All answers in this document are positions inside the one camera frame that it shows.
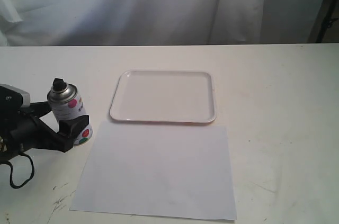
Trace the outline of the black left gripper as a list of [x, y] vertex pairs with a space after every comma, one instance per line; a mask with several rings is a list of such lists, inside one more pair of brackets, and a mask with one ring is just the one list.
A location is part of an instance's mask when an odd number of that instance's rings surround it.
[[34, 116], [45, 116], [50, 112], [47, 101], [34, 102], [18, 110], [1, 108], [1, 162], [7, 162], [27, 151], [29, 137], [37, 128], [33, 148], [63, 153], [73, 148], [78, 135], [89, 125], [89, 115], [61, 120], [59, 131], [55, 132], [39, 118], [33, 120]]

